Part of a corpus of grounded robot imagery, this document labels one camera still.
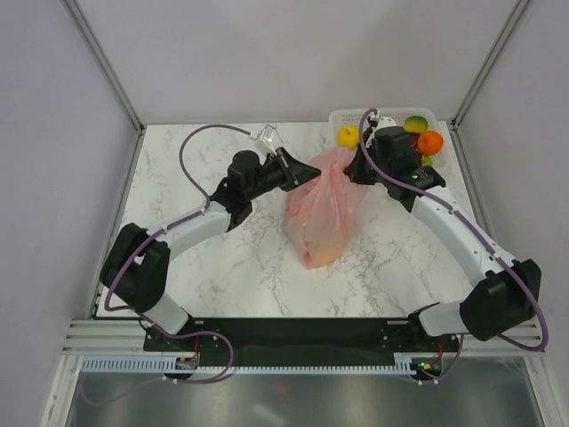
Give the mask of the pink plastic bag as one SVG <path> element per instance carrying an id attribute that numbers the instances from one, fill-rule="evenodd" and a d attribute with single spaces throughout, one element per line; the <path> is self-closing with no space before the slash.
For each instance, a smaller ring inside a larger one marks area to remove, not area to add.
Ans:
<path id="1" fill-rule="evenodd" d="M 286 196 L 284 231 L 308 270 L 318 269 L 310 260 L 312 250 L 341 246 L 344 251 L 352 237 L 356 211 L 368 192 L 344 173 L 354 156 L 349 149 L 335 147 L 313 157 L 309 164 L 320 176 Z"/>

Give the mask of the yellow fake fruit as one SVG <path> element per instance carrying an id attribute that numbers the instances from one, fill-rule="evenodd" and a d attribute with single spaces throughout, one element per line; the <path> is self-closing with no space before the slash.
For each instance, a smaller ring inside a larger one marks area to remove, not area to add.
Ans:
<path id="1" fill-rule="evenodd" d="M 319 268 L 336 260 L 339 256 L 341 256 L 342 252 L 343 248 L 341 246 L 320 246 L 311 251 L 310 260 L 317 268 Z"/>

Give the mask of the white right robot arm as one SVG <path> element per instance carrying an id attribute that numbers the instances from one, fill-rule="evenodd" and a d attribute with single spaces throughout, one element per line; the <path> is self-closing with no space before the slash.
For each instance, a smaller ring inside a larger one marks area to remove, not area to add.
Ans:
<path id="1" fill-rule="evenodd" d="M 511 328 L 537 318 L 540 343 L 531 346 L 514 339 L 509 343 L 524 350 L 544 349 L 549 330 L 538 303 L 539 266 L 531 259 L 517 260 L 471 221 L 444 178 L 433 167 L 419 164 L 402 127 L 361 125 L 359 136 L 348 177 L 357 184 L 382 184 L 391 198 L 439 238 L 472 286 L 461 301 L 416 311 L 417 322 L 406 329 L 410 346 L 428 350 L 444 334 L 470 334 L 481 342 L 504 339 Z"/>

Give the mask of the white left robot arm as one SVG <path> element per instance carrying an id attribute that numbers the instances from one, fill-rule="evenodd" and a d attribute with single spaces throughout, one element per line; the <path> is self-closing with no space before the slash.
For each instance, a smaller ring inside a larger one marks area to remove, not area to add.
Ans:
<path id="1" fill-rule="evenodd" d="M 321 171 L 278 148 L 261 163 L 250 150 L 237 152 L 206 206 L 165 225 L 121 228 L 100 272 L 108 296 L 164 330 L 174 350 L 186 350 L 195 338 L 190 315 L 166 292 L 168 269 L 179 255 L 202 241 L 229 232 L 252 213 L 252 202 L 273 189 L 291 191 L 318 178 Z"/>

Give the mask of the red fake apple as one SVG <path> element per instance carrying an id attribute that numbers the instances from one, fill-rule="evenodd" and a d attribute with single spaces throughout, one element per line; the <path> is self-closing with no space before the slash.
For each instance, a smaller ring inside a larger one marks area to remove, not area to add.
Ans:
<path id="1" fill-rule="evenodd" d="M 412 148 L 415 151 L 419 151 L 418 140 L 419 140 L 421 135 L 419 133 L 409 133 L 409 136 L 410 136 Z"/>

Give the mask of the yellow green fake mango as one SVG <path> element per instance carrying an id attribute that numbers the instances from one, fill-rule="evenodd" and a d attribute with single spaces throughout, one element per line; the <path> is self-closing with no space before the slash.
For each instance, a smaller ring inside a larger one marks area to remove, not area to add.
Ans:
<path id="1" fill-rule="evenodd" d="M 429 129 L 429 122 L 423 116 L 409 116 L 404 122 L 404 129 L 408 133 L 425 133 Z"/>

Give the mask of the orange fake orange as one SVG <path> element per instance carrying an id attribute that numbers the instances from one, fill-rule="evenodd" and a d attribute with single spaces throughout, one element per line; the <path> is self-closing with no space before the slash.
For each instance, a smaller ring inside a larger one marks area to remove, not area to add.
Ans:
<path id="1" fill-rule="evenodd" d="M 416 143 L 417 150 L 425 156 L 435 156 L 443 147 L 443 136 L 440 133 L 431 130 L 421 133 Z"/>

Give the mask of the yellow fake apple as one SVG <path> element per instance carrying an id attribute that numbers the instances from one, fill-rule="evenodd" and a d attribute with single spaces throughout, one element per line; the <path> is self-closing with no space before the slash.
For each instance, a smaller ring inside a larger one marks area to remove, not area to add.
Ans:
<path id="1" fill-rule="evenodd" d="M 358 129 L 353 125 L 343 126 L 336 136 L 337 144 L 340 147 L 349 150 L 357 150 L 359 145 L 360 136 Z"/>

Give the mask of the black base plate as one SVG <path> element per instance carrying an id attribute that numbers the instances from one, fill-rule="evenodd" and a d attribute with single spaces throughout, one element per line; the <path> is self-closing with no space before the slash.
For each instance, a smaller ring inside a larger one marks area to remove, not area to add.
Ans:
<path id="1" fill-rule="evenodd" d="M 203 331 L 226 336 L 240 367 L 379 365 L 396 353 L 458 350 L 454 335 L 430 337 L 407 318 L 192 318 L 181 330 Z"/>

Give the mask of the right aluminium frame post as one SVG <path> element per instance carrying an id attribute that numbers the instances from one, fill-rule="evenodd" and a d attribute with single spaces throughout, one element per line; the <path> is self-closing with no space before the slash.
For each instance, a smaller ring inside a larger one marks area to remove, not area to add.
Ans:
<path id="1" fill-rule="evenodd" d="M 495 66 L 505 52 L 510 40 L 515 35 L 517 28 L 521 24 L 532 4 L 532 0 L 516 0 L 514 3 L 506 20 L 501 26 L 497 37 L 494 39 L 489 52 L 486 54 L 478 72 L 476 73 L 474 80 L 469 86 L 469 89 L 462 98 L 459 107 L 450 121 L 453 130 L 458 129 L 466 118 L 466 115 L 470 111 L 477 96 L 492 74 Z"/>

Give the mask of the aluminium frame post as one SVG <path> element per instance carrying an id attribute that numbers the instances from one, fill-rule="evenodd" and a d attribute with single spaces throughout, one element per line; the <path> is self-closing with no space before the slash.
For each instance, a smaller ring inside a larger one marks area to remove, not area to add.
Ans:
<path id="1" fill-rule="evenodd" d="M 453 130 L 458 129 L 466 118 L 466 115 L 470 111 L 477 96 L 492 74 L 495 66 L 505 52 L 510 40 L 515 35 L 517 28 L 521 24 L 532 4 L 532 0 L 516 0 L 514 3 L 506 20 L 501 26 L 497 37 L 494 39 L 489 52 L 486 54 L 478 72 L 476 73 L 474 80 L 469 86 L 469 89 L 462 98 L 459 107 L 450 121 Z"/>
<path id="2" fill-rule="evenodd" d="M 123 112 L 127 115 L 132 127 L 135 129 L 135 132 L 142 134 L 146 129 L 146 126 L 135 111 L 131 100 L 111 65 L 107 54 L 105 54 L 104 49 L 84 14 L 80 3 L 76 0 L 62 0 L 61 4 L 70 16 L 70 19 L 74 22 L 80 36 L 84 40 L 90 54 L 110 87 L 111 92 L 116 97 L 116 100 L 120 104 Z"/>

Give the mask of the left aluminium frame post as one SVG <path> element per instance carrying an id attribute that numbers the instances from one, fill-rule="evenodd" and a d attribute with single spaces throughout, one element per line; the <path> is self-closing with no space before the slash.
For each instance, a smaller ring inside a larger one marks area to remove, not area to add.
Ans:
<path id="1" fill-rule="evenodd" d="M 74 22 L 80 36 L 84 40 L 90 54 L 110 87 L 111 92 L 116 97 L 116 100 L 120 104 L 123 112 L 127 115 L 132 127 L 135 129 L 135 132 L 142 134 L 146 129 L 146 126 L 135 111 L 131 100 L 111 65 L 107 54 L 105 54 L 104 49 L 84 14 L 80 3 L 76 0 L 62 0 L 61 4 L 70 16 L 70 19 Z"/>

